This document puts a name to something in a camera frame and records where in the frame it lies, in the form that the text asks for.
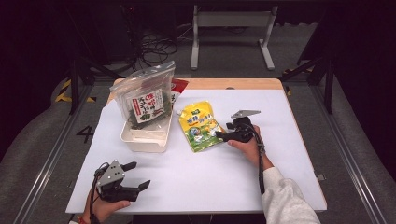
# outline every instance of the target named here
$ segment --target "clear plastic bag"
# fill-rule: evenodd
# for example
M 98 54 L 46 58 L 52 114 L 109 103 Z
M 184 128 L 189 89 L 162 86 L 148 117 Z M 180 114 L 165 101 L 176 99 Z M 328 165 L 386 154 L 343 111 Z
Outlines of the clear plastic bag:
M 175 62 L 142 69 L 112 86 L 121 114 L 133 130 L 160 130 L 172 114 Z

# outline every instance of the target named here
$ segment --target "person's right hand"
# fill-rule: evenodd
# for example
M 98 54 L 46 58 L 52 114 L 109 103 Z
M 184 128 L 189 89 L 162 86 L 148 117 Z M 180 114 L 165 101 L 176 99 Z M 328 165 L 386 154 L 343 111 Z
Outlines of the person's right hand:
M 253 125 L 253 127 L 254 127 L 254 130 L 256 131 L 256 133 L 261 138 L 260 128 L 256 125 Z M 228 145 L 241 150 L 245 154 L 245 157 L 248 160 L 250 160 L 256 167 L 259 167 L 259 147 L 257 146 L 256 138 L 252 137 L 246 143 L 238 142 L 235 140 L 229 140 L 227 143 L 228 143 Z M 262 161 L 263 161 L 262 168 L 264 170 L 274 166 L 265 154 L 262 155 Z

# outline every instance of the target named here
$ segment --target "person's left hand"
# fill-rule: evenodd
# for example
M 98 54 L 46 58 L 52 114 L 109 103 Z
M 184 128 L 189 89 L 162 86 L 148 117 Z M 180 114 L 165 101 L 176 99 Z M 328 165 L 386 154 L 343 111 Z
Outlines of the person's left hand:
M 86 223 L 91 223 L 90 204 L 91 204 L 91 191 L 88 194 L 87 202 L 85 203 L 84 214 L 82 215 L 82 218 Z M 128 207 L 129 205 L 131 205 L 131 202 L 129 201 L 119 201 L 115 203 L 108 203 L 106 201 L 103 201 L 95 190 L 95 193 L 93 195 L 92 211 L 96 215 L 98 220 L 100 222 L 103 222 L 115 211 L 120 210 L 121 208 L 124 207 Z

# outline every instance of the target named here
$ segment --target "white metal stand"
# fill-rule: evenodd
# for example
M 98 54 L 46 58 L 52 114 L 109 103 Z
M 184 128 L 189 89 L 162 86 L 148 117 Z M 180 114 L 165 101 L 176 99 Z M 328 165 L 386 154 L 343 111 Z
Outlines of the white metal stand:
M 198 11 L 198 7 L 194 6 L 193 16 L 193 43 L 191 54 L 191 69 L 198 69 L 199 39 L 198 27 L 214 27 L 214 26 L 249 26 L 249 27 L 265 27 L 264 39 L 259 39 L 262 55 L 268 70 L 274 70 L 270 52 L 268 50 L 268 41 L 274 26 L 277 7 L 273 7 L 272 11 L 255 11 L 255 12 L 229 12 L 229 11 Z

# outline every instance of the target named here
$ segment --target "table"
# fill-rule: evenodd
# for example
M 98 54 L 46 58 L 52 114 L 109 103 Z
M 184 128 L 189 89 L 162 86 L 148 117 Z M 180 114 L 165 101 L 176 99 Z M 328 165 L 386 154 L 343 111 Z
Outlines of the table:
M 174 111 L 186 104 L 206 99 L 212 104 L 215 119 L 225 127 L 225 122 L 230 122 L 231 114 L 237 110 L 259 109 L 261 113 L 252 116 L 251 120 L 261 127 L 268 157 L 285 177 L 293 178 L 299 184 L 307 202 L 316 211 L 327 209 L 279 80 L 186 80 L 190 84 L 177 99 Z M 224 90 L 230 87 L 236 90 Z M 123 186 L 137 187 L 151 180 L 150 186 L 139 194 L 136 203 L 120 210 L 121 214 L 262 212 L 257 168 L 240 151 L 227 144 L 218 144 L 203 152 L 192 153 L 177 116 L 173 116 L 168 148 L 164 153 L 133 152 L 120 140 L 123 122 L 116 102 L 110 101 L 103 109 L 66 213 L 83 211 L 94 170 L 103 162 L 112 162 L 114 159 L 118 159 L 121 164 L 137 162 L 137 167 L 126 173 Z

